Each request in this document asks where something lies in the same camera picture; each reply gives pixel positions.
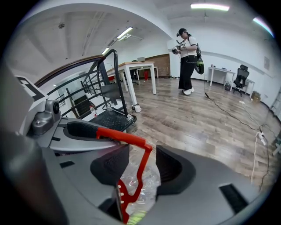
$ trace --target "white table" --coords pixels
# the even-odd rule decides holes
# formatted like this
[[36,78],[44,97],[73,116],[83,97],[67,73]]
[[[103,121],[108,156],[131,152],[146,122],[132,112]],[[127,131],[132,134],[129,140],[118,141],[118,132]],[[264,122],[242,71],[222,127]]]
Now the white table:
[[[124,62],[124,63],[118,65],[118,72],[121,74],[121,76],[123,78],[126,92],[128,92],[128,88],[127,88],[127,83],[126,83],[126,79],[125,79],[125,73],[127,74],[128,87],[129,87],[130,95],[131,95],[134,106],[137,105],[137,99],[136,99],[136,95],[135,95],[135,90],[133,88],[133,82],[132,82],[130,70],[140,68],[140,67],[150,68],[150,74],[151,74],[151,80],[152,80],[152,92],[153,92],[153,94],[156,94],[154,62]],[[114,68],[107,71],[108,76],[111,74],[115,74]]]
[[229,71],[229,70],[226,70],[226,69],[216,68],[216,67],[209,67],[209,69],[212,71],[212,73],[211,73],[210,86],[212,85],[212,82],[213,82],[214,70],[218,70],[218,71],[225,72],[225,77],[224,77],[224,81],[223,81],[223,85],[224,85],[224,86],[225,86],[225,81],[226,81],[226,78],[227,78],[227,74],[228,74],[228,73],[232,74],[231,87],[230,87],[230,91],[232,91],[232,85],[233,85],[233,81],[234,81],[234,75],[236,74],[235,72],[232,72],[232,71]]
[[[157,78],[158,78],[158,67],[155,66],[154,68],[156,68],[156,74],[157,74]],[[143,70],[143,69],[147,69],[147,68],[139,68],[137,69],[137,79],[140,80],[140,77],[139,77],[139,70]]]
[[[253,93],[253,90],[254,90],[254,85],[255,85],[255,82],[252,81],[252,80],[249,80],[249,79],[246,79],[245,83],[248,82],[248,83],[252,83],[252,89],[251,89],[251,92],[249,93],[250,94],[250,97],[252,96],[252,93]],[[245,93],[248,93],[248,90],[249,90],[249,85],[247,85],[247,89],[246,89],[246,92]]]

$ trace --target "ceiling light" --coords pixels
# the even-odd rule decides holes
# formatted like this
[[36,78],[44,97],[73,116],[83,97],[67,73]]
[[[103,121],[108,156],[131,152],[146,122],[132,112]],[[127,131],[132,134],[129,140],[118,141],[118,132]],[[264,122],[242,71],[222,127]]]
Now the ceiling light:
[[256,18],[253,19],[253,21],[256,22],[257,24],[261,25],[265,30],[268,31],[268,33],[270,33],[272,35],[272,37],[274,37],[274,34],[271,31],[271,29],[260,18],[256,17]]
[[123,37],[121,37],[119,40],[127,39],[128,37],[131,37],[131,35],[130,34],[126,34]]
[[218,9],[228,11],[229,6],[215,5],[215,4],[191,4],[192,9]]
[[109,48],[107,47],[107,48],[102,52],[102,54],[107,53],[108,50],[109,50]]
[[125,34],[127,34],[131,29],[133,29],[132,27],[129,27],[127,30],[125,30],[122,34],[120,34],[117,39],[120,39],[121,37],[123,37]]

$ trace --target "metal frame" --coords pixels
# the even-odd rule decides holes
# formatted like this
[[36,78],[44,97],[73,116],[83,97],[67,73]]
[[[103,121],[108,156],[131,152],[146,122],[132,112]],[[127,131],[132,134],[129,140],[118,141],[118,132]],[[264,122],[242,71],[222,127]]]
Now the metal frame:
[[[65,86],[65,85],[67,85],[67,84],[69,84],[69,83],[71,83],[71,82],[73,82],[73,81],[75,81],[75,80],[77,80],[77,79],[79,79],[79,78],[81,78],[81,77],[85,77],[84,81],[81,82],[82,88],[80,88],[80,89],[78,89],[78,90],[76,90],[76,91],[74,91],[74,92],[72,92],[72,93],[69,93],[69,92],[68,92],[68,96],[65,96],[65,97],[61,98],[61,99],[59,100],[59,103],[64,102],[64,101],[65,101],[66,99],[68,99],[68,98],[71,98],[71,99],[72,99],[72,96],[75,95],[75,94],[77,94],[77,93],[80,92],[80,91],[92,93],[91,90],[93,90],[94,93],[92,93],[92,94],[94,94],[94,95],[91,96],[91,97],[88,98],[88,99],[85,99],[84,101],[80,102],[79,104],[77,104],[77,105],[71,107],[69,110],[67,110],[65,113],[63,113],[62,116],[65,116],[65,115],[66,115],[67,113],[69,113],[70,111],[76,109],[80,104],[85,103],[85,101],[89,101],[89,100],[91,100],[91,99],[93,99],[93,98],[95,98],[95,97],[97,97],[97,96],[100,96],[100,95],[103,97],[104,102],[101,103],[101,104],[99,104],[99,105],[97,105],[97,106],[95,107],[95,109],[97,109],[97,108],[99,108],[99,107],[101,107],[101,106],[103,106],[103,105],[108,106],[107,103],[109,103],[111,100],[106,100],[106,99],[105,99],[105,96],[103,95],[102,90],[101,90],[101,83],[104,83],[104,85],[110,85],[110,82],[109,82],[109,80],[108,80],[107,73],[106,73],[105,68],[104,68],[103,61],[104,61],[111,53],[114,54],[114,69],[115,69],[115,74],[116,74],[116,82],[117,82],[118,89],[119,89],[119,92],[120,92],[120,97],[121,97],[121,102],[122,102],[123,109],[124,109],[124,114],[125,114],[126,117],[129,115],[129,114],[128,114],[128,111],[127,111],[127,108],[126,108],[126,103],[125,103],[125,99],[124,99],[124,95],[123,95],[123,91],[122,91],[122,87],[121,87],[120,77],[119,77],[119,74],[118,74],[118,55],[117,55],[117,51],[116,51],[115,49],[111,49],[106,55],[104,55],[103,57],[101,57],[99,60],[96,60],[96,61],[92,64],[92,66],[91,66],[89,72],[87,72],[87,73],[85,73],[85,74],[82,74],[82,75],[80,75],[80,76],[77,76],[77,77],[75,77],[75,78],[73,78],[73,79],[71,79],[71,80],[69,80],[69,81],[66,81],[65,83],[63,83],[63,84],[57,86],[55,89],[53,89],[52,91],[50,91],[50,92],[47,94],[47,95],[50,95],[50,94],[52,94],[53,92],[55,92],[56,90],[62,88],[63,86]],[[93,74],[93,73],[97,73],[97,74],[94,75],[94,76],[90,79],[90,74]],[[93,82],[92,82],[92,79],[95,78],[95,77],[97,77],[97,82],[93,83]],[[96,91],[95,91],[95,90],[98,90],[98,89],[95,89],[95,88],[94,88],[94,85],[96,85],[96,84],[98,84],[99,87],[100,87],[100,89],[99,89],[99,90],[100,90],[100,93],[98,93],[98,94],[97,94]]]

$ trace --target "cardboard box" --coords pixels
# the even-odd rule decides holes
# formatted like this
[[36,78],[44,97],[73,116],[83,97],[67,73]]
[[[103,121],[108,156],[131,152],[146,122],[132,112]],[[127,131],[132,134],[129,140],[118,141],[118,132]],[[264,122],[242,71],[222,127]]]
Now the cardboard box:
[[260,102],[260,93],[253,91],[251,99],[253,100],[253,102],[259,103]]

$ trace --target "wooden floor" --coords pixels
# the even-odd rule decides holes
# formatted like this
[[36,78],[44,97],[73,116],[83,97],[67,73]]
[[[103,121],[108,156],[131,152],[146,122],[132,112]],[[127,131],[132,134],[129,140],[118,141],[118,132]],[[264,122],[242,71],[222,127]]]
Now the wooden floor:
[[[203,81],[192,80],[195,92],[189,96],[178,89],[178,83],[179,80],[156,79],[156,95],[152,93],[151,80],[141,80],[140,85],[134,84],[137,102],[142,109],[140,113],[130,109],[130,94],[124,92],[129,113],[137,116],[136,123],[127,132],[145,138],[154,148],[156,145],[169,145],[216,159],[250,180],[257,131],[251,130],[215,106],[204,94]],[[279,121],[264,104],[250,102],[248,95],[240,97],[239,94],[225,91],[222,85],[205,85],[209,97],[231,115],[258,128],[239,103],[242,100],[260,125],[266,123],[275,134],[279,133]],[[281,157],[272,156],[271,143],[274,135],[269,132],[268,127],[264,127],[263,132],[269,143],[270,160],[269,174],[263,181],[262,189],[265,189],[274,183],[280,170]],[[267,172],[267,149],[260,140],[256,146],[253,184],[260,186],[261,179]]]

